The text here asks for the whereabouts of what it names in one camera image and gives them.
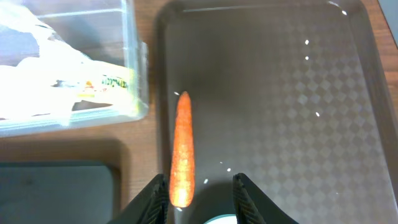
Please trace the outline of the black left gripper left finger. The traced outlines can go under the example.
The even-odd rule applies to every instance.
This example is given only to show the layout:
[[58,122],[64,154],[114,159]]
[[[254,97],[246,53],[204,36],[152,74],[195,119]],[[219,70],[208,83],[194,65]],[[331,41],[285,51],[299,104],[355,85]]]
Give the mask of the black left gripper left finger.
[[166,179],[158,174],[108,224],[165,224],[169,202]]

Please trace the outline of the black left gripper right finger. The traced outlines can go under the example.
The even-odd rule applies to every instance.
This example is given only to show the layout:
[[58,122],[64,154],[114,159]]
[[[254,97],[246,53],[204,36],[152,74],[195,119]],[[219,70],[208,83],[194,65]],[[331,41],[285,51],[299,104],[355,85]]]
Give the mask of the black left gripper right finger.
[[233,176],[233,202],[238,224],[298,224],[246,174]]

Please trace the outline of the light blue rice bowl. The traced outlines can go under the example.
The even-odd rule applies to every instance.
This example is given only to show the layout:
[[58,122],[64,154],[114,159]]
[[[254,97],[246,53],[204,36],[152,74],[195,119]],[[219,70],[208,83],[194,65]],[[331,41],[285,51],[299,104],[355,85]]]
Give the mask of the light blue rice bowl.
[[233,214],[225,214],[218,215],[206,221],[204,224],[237,224],[236,215]]

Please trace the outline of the yellow snack wrapper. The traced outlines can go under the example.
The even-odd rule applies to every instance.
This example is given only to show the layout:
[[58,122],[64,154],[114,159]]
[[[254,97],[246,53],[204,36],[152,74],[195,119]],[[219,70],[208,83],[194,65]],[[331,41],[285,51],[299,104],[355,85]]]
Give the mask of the yellow snack wrapper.
[[134,98],[134,93],[131,92],[134,75],[133,69],[119,67],[84,78],[79,86],[77,99],[109,105],[124,104]]

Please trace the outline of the white tissue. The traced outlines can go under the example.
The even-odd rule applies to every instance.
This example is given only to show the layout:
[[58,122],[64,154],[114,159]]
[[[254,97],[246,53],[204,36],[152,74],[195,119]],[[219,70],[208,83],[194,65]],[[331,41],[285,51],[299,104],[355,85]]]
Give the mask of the white tissue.
[[25,6],[1,2],[1,118],[71,111],[107,63],[74,49]]

